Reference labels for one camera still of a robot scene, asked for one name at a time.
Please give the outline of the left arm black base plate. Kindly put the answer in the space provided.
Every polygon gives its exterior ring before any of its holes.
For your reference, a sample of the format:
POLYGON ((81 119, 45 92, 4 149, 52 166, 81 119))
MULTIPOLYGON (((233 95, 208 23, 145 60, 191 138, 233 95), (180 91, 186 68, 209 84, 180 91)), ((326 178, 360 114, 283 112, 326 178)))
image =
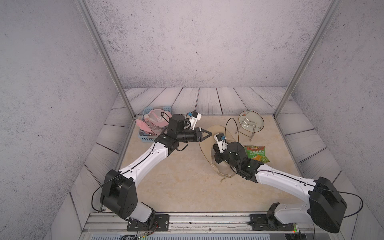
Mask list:
POLYGON ((154 214, 142 223, 130 218, 128 220, 128 232, 167 232, 169 229, 170 215, 154 214))

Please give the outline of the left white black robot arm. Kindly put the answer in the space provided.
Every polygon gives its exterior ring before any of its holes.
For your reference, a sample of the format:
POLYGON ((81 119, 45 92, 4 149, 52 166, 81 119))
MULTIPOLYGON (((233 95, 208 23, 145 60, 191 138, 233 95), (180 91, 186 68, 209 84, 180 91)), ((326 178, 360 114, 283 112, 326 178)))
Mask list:
POLYGON ((195 111, 173 115, 168 120, 166 130, 157 136, 146 152, 127 167, 119 171, 110 170, 106 174, 101 186, 100 203, 123 220, 131 218, 148 227, 152 226, 156 212, 139 202, 137 186, 157 164, 178 151, 180 143, 202 142, 212 135, 196 127, 201 117, 195 111))

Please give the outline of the beige baseball cap black logo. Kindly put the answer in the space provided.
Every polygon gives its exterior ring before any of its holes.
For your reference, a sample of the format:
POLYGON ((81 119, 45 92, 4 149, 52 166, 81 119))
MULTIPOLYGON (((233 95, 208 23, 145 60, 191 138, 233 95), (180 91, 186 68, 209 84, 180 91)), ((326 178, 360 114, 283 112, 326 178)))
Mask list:
POLYGON ((215 136, 217 134, 224 134, 225 127, 221 125, 213 125, 209 127, 207 131, 211 132, 212 136, 199 143, 200 149, 204 157, 206 158, 207 162, 210 164, 214 172, 222 178, 221 182, 224 179, 232 178, 235 173, 231 170, 230 165, 225 161, 218 164, 215 159, 216 154, 221 154, 215 136))

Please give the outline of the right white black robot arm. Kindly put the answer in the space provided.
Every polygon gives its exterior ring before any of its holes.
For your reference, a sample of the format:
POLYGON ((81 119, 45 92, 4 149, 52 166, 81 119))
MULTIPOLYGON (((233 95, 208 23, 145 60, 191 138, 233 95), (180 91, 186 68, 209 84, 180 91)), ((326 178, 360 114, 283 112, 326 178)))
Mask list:
POLYGON ((315 224, 319 228, 337 234, 347 209, 347 203, 327 178, 306 179, 278 171, 267 164, 251 159, 238 143, 227 146, 213 145, 217 164, 225 162, 235 174, 256 184, 268 185, 300 199, 302 203, 271 206, 271 218, 281 224, 315 224))

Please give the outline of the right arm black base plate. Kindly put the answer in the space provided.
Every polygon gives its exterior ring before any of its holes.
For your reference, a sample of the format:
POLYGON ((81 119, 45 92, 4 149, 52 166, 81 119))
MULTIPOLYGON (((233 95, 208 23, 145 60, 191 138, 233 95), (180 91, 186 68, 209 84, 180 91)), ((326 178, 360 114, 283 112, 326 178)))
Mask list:
POLYGON ((251 214, 248 225, 253 231, 294 231, 294 224, 282 224, 274 216, 267 214, 251 214))

